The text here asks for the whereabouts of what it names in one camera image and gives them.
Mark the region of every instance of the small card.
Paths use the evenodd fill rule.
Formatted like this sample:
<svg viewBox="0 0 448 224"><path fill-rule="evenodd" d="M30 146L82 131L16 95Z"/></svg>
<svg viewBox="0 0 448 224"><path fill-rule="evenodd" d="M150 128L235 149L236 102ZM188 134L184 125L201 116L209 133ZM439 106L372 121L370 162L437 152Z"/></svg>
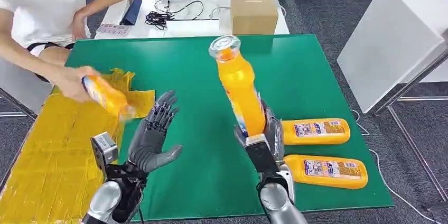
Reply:
<svg viewBox="0 0 448 224"><path fill-rule="evenodd" d="M130 26L103 23L97 29L97 33L126 36L129 30Z"/></svg>

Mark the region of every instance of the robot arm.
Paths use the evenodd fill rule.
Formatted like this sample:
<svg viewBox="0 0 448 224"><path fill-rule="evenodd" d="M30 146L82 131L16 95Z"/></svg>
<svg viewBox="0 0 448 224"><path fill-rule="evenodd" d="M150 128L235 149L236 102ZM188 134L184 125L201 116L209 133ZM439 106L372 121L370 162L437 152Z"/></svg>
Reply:
<svg viewBox="0 0 448 224"><path fill-rule="evenodd" d="M283 162L283 128L272 110L262 101L266 128L262 134L245 137L238 126L235 137L244 147L260 175L257 186L260 203L273 224L307 224L295 207L294 181L291 170Z"/></svg>
<svg viewBox="0 0 448 224"><path fill-rule="evenodd" d="M176 102L174 94L171 90L160 96L147 117L141 120L124 164L112 164L118 159L118 148L107 133L91 139L105 182L95 192L82 223L129 223L139 210L149 172L179 156L180 145L162 152L167 129L179 110L172 109Z"/></svg>

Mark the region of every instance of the bottle label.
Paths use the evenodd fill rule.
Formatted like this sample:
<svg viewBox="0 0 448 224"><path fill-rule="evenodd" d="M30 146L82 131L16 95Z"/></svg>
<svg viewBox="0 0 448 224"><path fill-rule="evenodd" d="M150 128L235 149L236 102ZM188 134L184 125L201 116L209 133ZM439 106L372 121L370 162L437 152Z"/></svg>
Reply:
<svg viewBox="0 0 448 224"><path fill-rule="evenodd" d="M305 174L327 178L361 179L361 169L354 162L304 160Z"/></svg>
<svg viewBox="0 0 448 224"><path fill-rule="evenodd" d="M260 92L257 92L255 87L254 87L254 93L257 96L258 103L260 105L260 109L261 109L261 111L263 111L263 114L264 114L264 109L263 109L263 105L262 105L262 99L260 97ZM235 118L237 119L239 128L241 129L242 134L245 137L247 137L248 133L247 133L246 122L244 121L244 116L242 115L242 110L240 108L240 105L237 102L233 101L233 99L228 91L226 91L226 94L227 94L227 97L229 98L230 104L232 105L232 109L234 110Z"/></svg>
<svg viewBox="0 0 448 224"><path fill-rule="evenodd" d="M106 100L102 96L101 92L99 91L97 84L93 80L89 79L87 76L82 77L81 82L82 82L82 85L84 86L84 89L89 94L89 96L93 100L98 102L100 105L105 107Z"/></svg>
<svg viewBox="0 0 448 224"><path fill-rule="evenodd" d="M294 125L297 137L330 136L344 134L345 130L337 120L318 123L299 123Z"/></svg>

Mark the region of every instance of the bottle cap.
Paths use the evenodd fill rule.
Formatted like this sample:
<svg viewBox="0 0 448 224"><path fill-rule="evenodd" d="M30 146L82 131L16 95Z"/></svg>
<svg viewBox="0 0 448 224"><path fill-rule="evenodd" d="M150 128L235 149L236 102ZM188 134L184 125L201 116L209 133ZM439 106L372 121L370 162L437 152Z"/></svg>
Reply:
<svg viewBox="0 0 448 224"><path fill-rule="evenodd" d="M238 54L240 46L239 38L234 35L224 35L210 44L209 53L215 59L225 62Z"/></svg>

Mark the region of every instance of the yellow plastic bag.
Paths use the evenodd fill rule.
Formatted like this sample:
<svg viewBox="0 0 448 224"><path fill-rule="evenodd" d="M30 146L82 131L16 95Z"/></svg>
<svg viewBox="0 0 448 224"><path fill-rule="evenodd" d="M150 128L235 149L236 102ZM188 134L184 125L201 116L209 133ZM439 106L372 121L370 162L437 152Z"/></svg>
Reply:
<svg viewBox="0 0 448 224"><path fill-rule="evenodd" d="M104 75L122 91L137 117L154 105L154 90L129 91L134 73ZM0 223L79 223L102 183L90 138L108 132L120 146L124 123L94 101L83 104L55 89L31 128L0 194Z"/></svg>

